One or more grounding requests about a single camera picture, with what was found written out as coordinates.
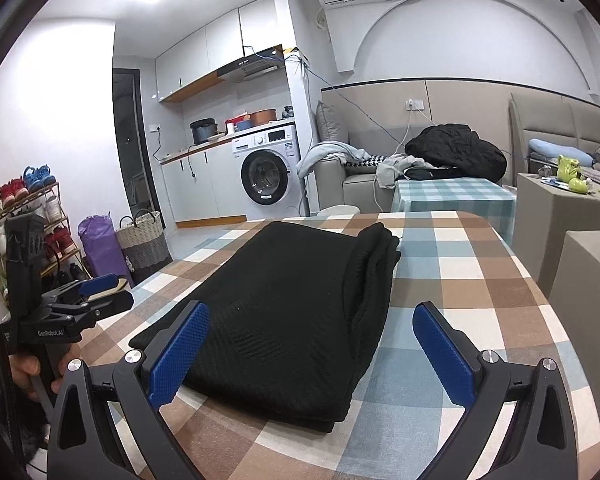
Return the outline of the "person's left hand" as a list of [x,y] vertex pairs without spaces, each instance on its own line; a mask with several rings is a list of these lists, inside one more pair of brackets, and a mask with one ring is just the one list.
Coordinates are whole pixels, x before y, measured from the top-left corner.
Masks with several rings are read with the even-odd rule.
[[[68,364],[81,356],[80,348],[73,344],[58,363],[60,377],[52,382],[50,388],[53,393],[58,393],[65,375]],[[41,364],[35,356],[25,353],[13,354],[9,357],[10,369],[12,370],[12,381],[18,386],[29,399],[38,401],[38,394],[34,391],[32,378],[41,373]]]

